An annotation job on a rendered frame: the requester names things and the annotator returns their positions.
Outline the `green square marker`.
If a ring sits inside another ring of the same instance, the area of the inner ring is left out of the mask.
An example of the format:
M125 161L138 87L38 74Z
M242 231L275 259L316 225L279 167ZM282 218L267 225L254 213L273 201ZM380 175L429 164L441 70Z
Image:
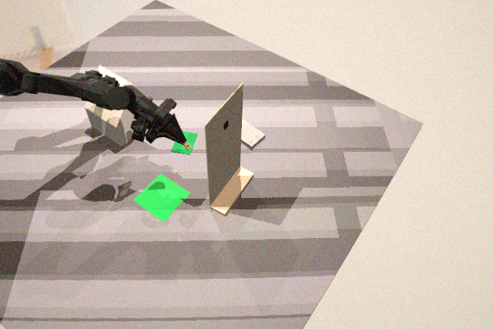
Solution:
M160 174L134 201L164 222L189 195L190 193Z

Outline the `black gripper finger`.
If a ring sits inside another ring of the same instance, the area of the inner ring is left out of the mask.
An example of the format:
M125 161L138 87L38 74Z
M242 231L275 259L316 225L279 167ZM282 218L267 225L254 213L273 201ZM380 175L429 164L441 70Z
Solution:
M167 139L171 139L172 141L175 141L177 143L180 143L182 144L178 139L175 139L174 137L172 137L170 134L168 133L158 133L158 135L156 136L156 139L158 138L161 138L161 137L165 137Z
M185 143L186 137L181 130L179 123L176 120L175 113L173 113L159 129L159 133L168 133L180 142Z

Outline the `beige panel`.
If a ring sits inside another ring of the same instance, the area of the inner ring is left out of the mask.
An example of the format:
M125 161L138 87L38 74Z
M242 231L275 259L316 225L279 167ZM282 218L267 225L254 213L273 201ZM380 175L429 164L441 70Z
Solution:
M210 209L226 216L253 178L240 166L243 82L205 126Z

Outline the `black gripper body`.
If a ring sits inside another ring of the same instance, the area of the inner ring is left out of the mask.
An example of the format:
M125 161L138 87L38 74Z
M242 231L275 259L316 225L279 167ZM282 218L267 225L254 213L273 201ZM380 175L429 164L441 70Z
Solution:
M155 141L156 136L159 133L159 129L162 127L163 123L171 116L169 111L174 109L176 102L172 99L166 99L160 106L157 106L153 102L153 97L142 97L137 104L132 109L132 114L134 119L138 119L136 111L144 112L145 114L153 117L153 121L147 126L148 131L146 132L146 140L151 144Z

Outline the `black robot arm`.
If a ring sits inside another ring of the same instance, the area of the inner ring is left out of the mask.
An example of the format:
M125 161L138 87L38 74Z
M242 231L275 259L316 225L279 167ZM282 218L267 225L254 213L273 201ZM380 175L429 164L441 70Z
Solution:
M85 74L77 72L70 77L42 74L30 72L20 62L0 59L0 95L17 96L24 92L41 92L74 96L109 111L128 109L132 112L144 95L132 85L120 86L116 78L102 75L95 70L86 71ZM153 117L141 111L136 111L136 114L138 119L133 120L130 126L133 130L132 139L143 142L147 126L153 121Z

